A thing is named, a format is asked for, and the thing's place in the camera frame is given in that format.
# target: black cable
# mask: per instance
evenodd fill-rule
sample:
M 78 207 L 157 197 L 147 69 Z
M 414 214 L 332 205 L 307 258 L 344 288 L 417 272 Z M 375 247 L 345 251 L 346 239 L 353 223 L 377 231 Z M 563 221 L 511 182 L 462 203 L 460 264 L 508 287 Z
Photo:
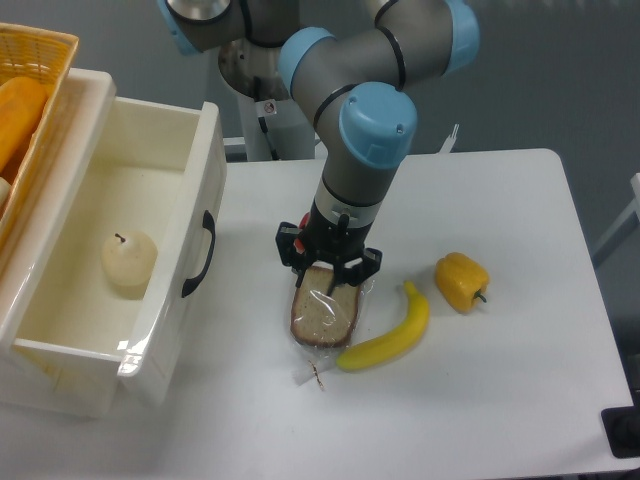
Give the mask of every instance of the black cable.
M 251 21 L 251 12 L 247 0 L 240 0 L 240 11 L 242 12 L 242 20 L 244 21 L 244 36 L 251 37 L 253 33 L 253 22 Z
M 400 48 L 398 39 L 388 28 L 385 28 L 382 25 L 377 26 L 376 28 L 380 30 L 385 37 L 387 37 L 387 40 L 391 45 L 391 49 L 393 50 L 393 54 L 396 57 L 396 63 L 398 64 L 398 88 L 396 90 L 402 91 L 404 84 L 407 81 L 407 66 L 404 63 L 402 48 Z
M 185 22 L 185 23 L 189 23 L 191 25 L 209 25 L 212 23 L 216 23 L 218 21 L 220 21 L 222 18 L 224 18 L 224 16 L 227 14 L 227 12 L 229 12 L 229 10 L 231 10 L 230 5 L 227 5 L 227 7 L 223 10 L 222 13 L 218 14 L 217 16 L 210 18 L 208 20 L 196 20 L 194 18 L 189 18 L 189 17 L 184 17 L 182 15 L 180 15 L 178 12 L 176 12 L 173 7 L 171 5 L 169 5 L 168 0 L 165 0 L 164 4 L 166 5 L 166 7 L 169 9 L 169 12 L 171 12 L 171 15 L 175 16 L 176 18 L 179 18 L 181 21 Z
M 313 129 L 314 130 L 318 126 L 318 122 L 320 121 L 320 117 L 322 116 L 322 113 L 331 104 L 331 102 L 333 102 L 336 98 L 338 98 L 343 93 L 348 92 L 350 90 L 353 90 L 353 88 L 355 86 L 356 86 L 355 83 L 350 83 L 349 85 L 344 85 L 343 87 L 337 88 L 336 90 L 331 92 L 331 94 L 327 98 L 325 98 L 322 101 L 322 103 L 320 104 L 320 106 L 316 110 L 316 114 L 313 116 Z
M 378 22 L 384 16 L 384 14 L 387 13 L 387 10 L 393 7 L 396 3 L 398 3 L 398 0 L 389 0 L 387 3 L 385 3 L 382 6 L 382 8 L 378 10 L 378 13 L 376 14 L 376 18 L 373 19 L 373 25 L 377 27 Z
M 260 100 L 260 85 L 261 80 L 259 77 L 253 77 L 253 101 L 258 102 Z M 258 123 L 260 124 L 260 130 L 264 134 L 264 138 L 269 146 L 269 153 L 271 153 L 271 160 L 280 160 L 280 155 L 276 150 L 275 145 L 271 141 L 271 135 L 269 135 L 269 128 L 267 127 L 267 121 L 263 116 L 258 115 Z

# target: drawer handle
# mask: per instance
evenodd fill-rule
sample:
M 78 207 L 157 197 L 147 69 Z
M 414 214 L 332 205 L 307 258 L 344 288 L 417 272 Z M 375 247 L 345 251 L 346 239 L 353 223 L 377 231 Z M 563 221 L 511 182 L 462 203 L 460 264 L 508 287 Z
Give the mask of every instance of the drawer handle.
M 204 280 L 204 276 L 207 274 L 209 270 L 209 266 L 211 265 L 211 259 L 213 258 L 213 248 L 216 246 L 216 222 L 213 219 L 213 215 L 209 210 L 204 211 L 204 216 L 202 217 L 202 228 L 205 228 L 211 232 L 211 244 L 209 245 L 209 252 L 207 253 L 207 260 L 204 262 L 204 267 L 202 267 L 202 271 L 193 278 L 187 278 L 182 285 L 182 298 L 188 297 L 193 292 L 195 292 L 198 285 Z

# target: wicker basket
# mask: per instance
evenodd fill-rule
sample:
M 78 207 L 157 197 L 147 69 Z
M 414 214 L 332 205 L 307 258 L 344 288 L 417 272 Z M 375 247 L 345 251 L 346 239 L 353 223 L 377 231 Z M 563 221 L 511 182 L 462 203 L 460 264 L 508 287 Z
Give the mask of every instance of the wicker basket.
M 17 230 L 19 217 L 29 213 L 29 193 L 39 177 L 47 171 L 47 155 L 44 145 L 52 132 L 52 117 L 59 102 L 62 82 L 69 72 L 78 48 L 78 38 L 73 35 L 38 28 L 0 23 L 0 85 L 13 77 L 30 77 L 47 87 L 49 99 L 42 119 L 31 138 L 29 148 L 20 163 L 11 185 L 9 197 L 0 205 L 0 258 L 5 258 L 13 242 L 10 233 Z

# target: white table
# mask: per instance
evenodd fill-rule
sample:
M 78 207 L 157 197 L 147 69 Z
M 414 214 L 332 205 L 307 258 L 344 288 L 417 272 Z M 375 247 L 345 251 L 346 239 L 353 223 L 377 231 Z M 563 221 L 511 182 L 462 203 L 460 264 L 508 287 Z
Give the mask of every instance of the white table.
M 623 470 L 600 420 L 630 405 L 560 160 L 544 151 L 411 157 L 368 237 L 384 252 L 355 341 L 431 303 L 421 343 L 358 374 L 304 365 L 285 326 L 292 274 L 274 237 L 296 222 L 322 162 L 229 166 L 212 271 L 165 404 L 121 395 L 84 420 L 0 405 L 0 477 L 484 479 Z M 489 302 L 455 313 L 432 280 L 462 251 Z

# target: yellow banana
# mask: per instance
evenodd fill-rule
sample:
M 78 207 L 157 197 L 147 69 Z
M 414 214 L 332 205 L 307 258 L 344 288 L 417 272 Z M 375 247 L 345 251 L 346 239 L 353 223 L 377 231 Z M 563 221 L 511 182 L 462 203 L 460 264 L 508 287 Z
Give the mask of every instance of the yellow banana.
M 336 365 L 352 372 L 373 367 L 410 349 L 422 337 L 429 323 L 429 302 L 410 281 L 404 282 L 409 307 L 404 321 L 388 333 L 345 350 Z

